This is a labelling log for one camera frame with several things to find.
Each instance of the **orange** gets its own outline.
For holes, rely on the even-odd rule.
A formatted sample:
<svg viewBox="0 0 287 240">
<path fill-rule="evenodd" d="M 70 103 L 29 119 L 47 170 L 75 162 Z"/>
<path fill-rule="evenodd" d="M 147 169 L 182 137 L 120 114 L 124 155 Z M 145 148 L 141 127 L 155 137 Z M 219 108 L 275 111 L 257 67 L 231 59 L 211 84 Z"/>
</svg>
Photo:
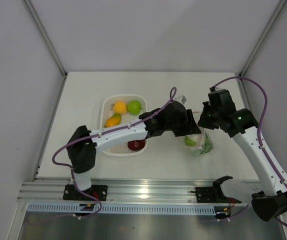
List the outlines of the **orange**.
<svg viewBox="0 0 287 240">
<path fill-rule="evenodd" d="M 127 103 L 125 101 L 116 101 L 112 107 L 115 114 L 126 114 L 127 113 Z"/>
</svg>

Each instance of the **white wall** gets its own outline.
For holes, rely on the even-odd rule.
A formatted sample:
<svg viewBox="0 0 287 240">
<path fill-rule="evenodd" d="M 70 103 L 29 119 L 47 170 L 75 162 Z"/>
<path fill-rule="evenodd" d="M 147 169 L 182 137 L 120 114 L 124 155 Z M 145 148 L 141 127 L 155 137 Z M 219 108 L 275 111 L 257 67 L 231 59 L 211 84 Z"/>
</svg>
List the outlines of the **white wall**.
<svg viewBox="0 0 287 240">
<path fill-rule="evenodd" d="M 62 77 L 20 0 L 0 0 L 0 240 L 29 180 Z"/>
<path fill-rule="evenodd" d="M 263 134 L 287 171 L 287 8 L 247 77 L 258 81 L 268 94 Z M 246 91 L 252 110 L 259 118 L 263 107 L 262 94 L 251 84 L 246 84 Z"/>
<path fill-rule="evenodd" d="M 69 72 L 239 72 L 279 0 L 32 2 Z"/>
</svg>

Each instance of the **black mounting bracket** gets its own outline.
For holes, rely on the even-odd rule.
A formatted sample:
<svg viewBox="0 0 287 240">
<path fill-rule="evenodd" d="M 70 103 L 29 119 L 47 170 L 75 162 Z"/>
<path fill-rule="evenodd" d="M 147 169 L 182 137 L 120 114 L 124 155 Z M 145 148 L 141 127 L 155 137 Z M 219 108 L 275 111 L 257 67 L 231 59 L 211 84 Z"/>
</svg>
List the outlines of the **black mounting bracket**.
<svg viewBox="0 0 287 240">
<path fill-rule="evenodd" d="M 203 110 L 198 126 L 205 129 L 222 129 L 229 137 L 238 133 L 244 134 L 246 129 L 258 127 L 258 122 L 248 109 L 236 110 L 235 103 L 228 90 L 210 89 L 209 101 L 203 102 Z"/>
<path fill-rule="evenodd" d="M 105 202 L 108 194 L 107 185 L 92 185 L 91 188 L 83 191 L 85 194 Z M 73 184 L 68 184 L 64 188 L 63 200 L 67 201 L 92 201 L 89 197 L 78 192 Z"/>
<path fill-rule="evenodd" d="M 194 193 L 197 198 L 197 203 L 220 203 L 220 204 L 229 204 L 231 203 L 230 199 L 226 197 L 220 185 L 228 180 L 232 179 L 232 176 L 223 176 L 212 182 L 212 186 L 198 186 L 195 188 Z M 241 201 L 233 199 L 236 204 L 240 204 Z"/>
<path fill-rule="evenodd" d="M 89 137 L 90 133 L 91 131 L 88 130 L 85 125 L 80 126 L 74 131 L 68 143 Z M 73 172 L 76 174 L 82 174 L 95 166 L 96 146 L 97 143 L 93 142 L 90 138 L 67 147 L 68 157 L 71 160 Z"/>
</svg>

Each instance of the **mango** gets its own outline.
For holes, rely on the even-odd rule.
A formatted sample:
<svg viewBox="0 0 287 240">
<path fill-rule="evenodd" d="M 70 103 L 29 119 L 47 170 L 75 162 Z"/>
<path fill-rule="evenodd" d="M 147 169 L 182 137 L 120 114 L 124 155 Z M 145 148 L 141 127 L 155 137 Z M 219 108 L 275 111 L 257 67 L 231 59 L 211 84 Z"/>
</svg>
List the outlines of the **mango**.
<svg viewBox="0 0 287 240">
<path fill-rule="evenodd" d="M 119 113 L 115 113 L 114 115 L 108 118 L 108 120 L 105 123 L 105 127 L 110 128 L 110 127 L 116 126 L 120 124 L 121 121 L 122 121 L 122 116 Z"/>
</svg>

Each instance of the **plastic basket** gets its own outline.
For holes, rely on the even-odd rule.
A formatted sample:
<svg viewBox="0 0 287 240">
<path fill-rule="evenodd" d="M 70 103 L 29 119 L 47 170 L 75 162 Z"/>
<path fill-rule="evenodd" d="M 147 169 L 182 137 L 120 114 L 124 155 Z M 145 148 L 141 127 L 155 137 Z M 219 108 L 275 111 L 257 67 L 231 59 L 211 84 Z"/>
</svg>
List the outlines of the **plastic basket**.
<svg viewBox="0 0 287 240">
<path fill-rule="evenodd" d="M 110 118 L 114 114 L 114 111 L 112 110 L 112 108 L 116 101 L 125 101 L 126 103 L 129 103 L 132 100 L 138 100 L 141 103 L 142 109 L 138 115 L 132 115 L 130 113 L 126 113 L 122 115 L 120 124 L 126 124 L 138 118 L 140 114 L 148 112 L 147 102 L 142 96 L 133 95 L 133 94 L 114 95 L 114 96 L 108 97 L 102 104 L 100 128 L 104 128 L 107 119 Z M 125 142 L 123 144 L 108 148 L 102 152 L 110 156 L 120 156 L 120 157 L 134 156 L 134 155 L 141 154 L 147 148 L 147 146 L 148 146 L 148 140 L 146 140 L 146 143 L 143 149 L 139 151 L 132 151 L 128 148 L 127 142 Z"/>
</svg>

